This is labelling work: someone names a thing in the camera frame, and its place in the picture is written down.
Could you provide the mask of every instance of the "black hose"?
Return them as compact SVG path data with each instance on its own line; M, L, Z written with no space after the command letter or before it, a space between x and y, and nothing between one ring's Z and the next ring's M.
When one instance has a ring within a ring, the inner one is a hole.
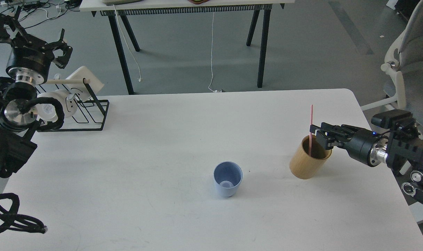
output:
M30 108L38 104L53 105L55 107L55 112L57 113L57 121L48 122L46 125L40 126L38 127L37 131L49 131L52 129L60 129L64 123L64 112L63 112L63 106L57 99L54 99L51 97L39 97L39 98L31 99L24 104L24 106L20 109L20 112L27 113L30 110Z

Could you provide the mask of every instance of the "concrete floor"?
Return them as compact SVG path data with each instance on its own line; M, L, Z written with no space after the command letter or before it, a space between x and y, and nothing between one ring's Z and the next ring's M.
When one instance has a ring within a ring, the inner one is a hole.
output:
M360 105L380 100L385 96L383 84L389 81L380 65L406 26L406 21L386 3L387 0L296 0L286 4L284 10L274 5L262 89L256 87L262 12L250 47L245 41L252 12L215 13L213 89L245 92L347 88L354 92ZM347 16L341 18L340 11ZM49 17L57 15L54 6L48 12ZM137 65L124 47L135 92L210 92L207 87L211 78L212 18L212 13L128 16L142 49L133 52L143 77L138 82ZM46 13L37 11L22 25L27 27L44 19ZM69 11L27 32L50 42L57 40L61 28L66 30L65 39L74 50L67 67L61 70L52 65L49 77L55 73L66 77L85 65L105 84L98 95L126 95L108 18L99 13L93 17L90 12ZM371 49L369 53L359 46L361 38L363 45ZM0 76L6 75L10 50L9 45L0 44ZM364 114L370 120L379 111L376 108Z

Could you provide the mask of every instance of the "straw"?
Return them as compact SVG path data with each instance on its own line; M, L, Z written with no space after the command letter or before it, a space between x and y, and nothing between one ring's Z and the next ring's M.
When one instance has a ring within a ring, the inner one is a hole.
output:
M312 125L312 116L314 114L314 105L310 105L310 124ZM309 156L310 155L310 149L312 148L312 132L309 132Z

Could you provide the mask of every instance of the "light blue plastic cup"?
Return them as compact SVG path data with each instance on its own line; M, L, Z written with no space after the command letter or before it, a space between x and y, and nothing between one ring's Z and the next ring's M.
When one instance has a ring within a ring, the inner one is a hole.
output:
M237 192L242 181L242 170L236 163L224 161L213 172L216 191L222 197L230 197Z

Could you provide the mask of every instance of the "black table leg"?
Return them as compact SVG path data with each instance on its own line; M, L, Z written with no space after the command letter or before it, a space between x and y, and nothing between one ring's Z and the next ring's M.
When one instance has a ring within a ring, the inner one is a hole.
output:
M113 32L114 42L116 43L117 54L120 60L120 66L122 68L123 77L125 78L126 88L128 89L128 94L135 94L132 89L131 77L129 76L128 66L126 64L126 58L123 52L122 41L120 40L120 34L117 27L116 17L108 16L109 24L111 25L111 31Z
M263 33L261 35L260 64L258 67L258 88L263 87L264 64L266 63L267 35L269 34L270 9L264 10Z
M260 15L259 10L253 11L252 23L250 24L250 30L248 31L247 42L245 43L247 46L250 46L252 44L253 33L255 32L256 22L258 21L259 15Z
M131 39L132 42L132 46L134 46L134 49L139 52L140 51L140 47L139 44L137 43L136 37L134 35L134 33L132 32L131 26L129 25L129 21L128 18L126 16L120 16L122 18L123 24L125 25L125 29L129 35L129 38Z

